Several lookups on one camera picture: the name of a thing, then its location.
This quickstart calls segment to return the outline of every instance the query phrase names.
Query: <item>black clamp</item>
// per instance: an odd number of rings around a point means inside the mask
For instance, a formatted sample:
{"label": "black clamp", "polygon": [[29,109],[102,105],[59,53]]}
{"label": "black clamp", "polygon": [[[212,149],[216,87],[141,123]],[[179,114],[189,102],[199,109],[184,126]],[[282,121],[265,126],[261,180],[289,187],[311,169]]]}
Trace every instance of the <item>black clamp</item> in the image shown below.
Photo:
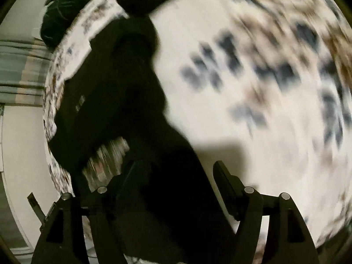
{"label": "black clamp", "polygon": [[308,228],[288,193],[261,195],[232,176],[223,162],[213,175],[229,214],[240,221],[231,264],[251,264],[258,244],[262,216],[269,215],[263,264],[319,264]]}
{"label": "black clamp", "polygon": [[70,193],[63,194],[42,225],[32,264],[89,264],[83,215],[89,219],[99,263],[127,264],[107,217],[112,199],[107,187],[98,188],[82,201]]}

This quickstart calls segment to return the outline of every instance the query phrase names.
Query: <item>bed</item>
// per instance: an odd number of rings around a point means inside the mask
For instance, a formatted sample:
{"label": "bed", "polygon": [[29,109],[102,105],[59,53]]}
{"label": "bed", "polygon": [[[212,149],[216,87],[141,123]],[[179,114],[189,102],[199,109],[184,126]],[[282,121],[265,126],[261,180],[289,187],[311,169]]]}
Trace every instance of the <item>bed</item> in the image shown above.
{"label": "bed", "polygon": [[[288,192],[316,247],[344,229],[352,217],[352,29],[335,2],[170,0],[150,17],[165,118],[192,145],[234,231],[238,223],[212,176],[217,160],[262,194]],[[128,18],[116,0],[92,0],[56,49],[44,94],[47,142],[64,80],[89,54],[89,40],[116,18]],[[46,148],[58,194],[73,193]],[[120,137],[92,156],[83,171],[91,191],[120,173],[127,151]],[[264,219],[255,263],[267,227]]]}

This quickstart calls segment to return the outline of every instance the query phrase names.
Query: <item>brown pattern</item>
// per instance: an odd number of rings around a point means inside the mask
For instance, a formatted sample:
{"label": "brown pattern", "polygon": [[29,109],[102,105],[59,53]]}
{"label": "brown pattern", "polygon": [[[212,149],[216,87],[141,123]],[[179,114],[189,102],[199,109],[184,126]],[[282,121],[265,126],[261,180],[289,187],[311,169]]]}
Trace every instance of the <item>brown pattern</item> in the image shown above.
{"label": "brown pattern", "polygon": [[[283,2],[280,0],[271,0],[275,2],[279,7],[283,6]],[[319,17],[315,10],[319,3],[319,0],[305,0],[305,3],[296,5],[285,4],[286,9],[295,10],[302,14],[304,17],[311,20],[324,19]],[[344,24],[344,28],[338,24],[329,25],[328,33],[323,36],[323,41],[328,47],[331,56],[335,62],[339,77],[343,83],[345,83],[350,89],[352,89],[352,32],[348,24]],[[309,66],[309,61],[304,55],[300,57],[302,64]]]}
{"label": "brown pattern", "polygon": [[268,92],[264,86],[251,87],[246,93],[246,100],[248,103],[262,108],[270,106]]}
{"label": "brown pattern", "polygon": [[340,79],[352,89],[352,32],[347,33],[339,25],[329,25],[323,41],[331,53]]}
{"label": "brown pattern", "polygon": [[84,34],[87,34],[89,32],[90,27],[92,26],[92,23],[94,21],[97,21],[98,19],[105,16],[107,9],[109,9],[108,0],[104,0],[100,5],[98,5],[96,7],[96,9],[94,9],[94,11],[92,11],[92,13],[89,15],[88,19],[86,19],[82,23]]}
{"label": "brown pattern", "polygon": [[286,61],[295,67],[296,61],[300,61],[300,67],[307,69],[306,72],[317,73],[314,70],[318,62],[316,53],[297,39],[295,29],[286,23],[286,18],[278,21],[275,16],[263,14],[266,24],[251,16],[233,18],[237,32],[248,36],[248,42],[240,45],[241,51],[260,68],[276,68]]}

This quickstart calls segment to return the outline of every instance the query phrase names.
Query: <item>white wall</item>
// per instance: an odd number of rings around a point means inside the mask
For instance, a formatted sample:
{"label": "white wall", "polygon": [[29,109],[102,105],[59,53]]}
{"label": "white wall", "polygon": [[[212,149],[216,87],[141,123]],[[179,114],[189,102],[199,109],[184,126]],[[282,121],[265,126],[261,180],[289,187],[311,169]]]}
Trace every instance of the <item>white wall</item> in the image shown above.
{"label": "white wall", "polygon": [[46,0],[17,0],[0,25],[0,38],[29,40]]}
{"label": "white wall", "polygon": [[40,235],[40,221],[27,196],[33,192],[45,214],[58,200],[46,163],[42,108],[5,106],[2,152],[7,197],[34,248]]}

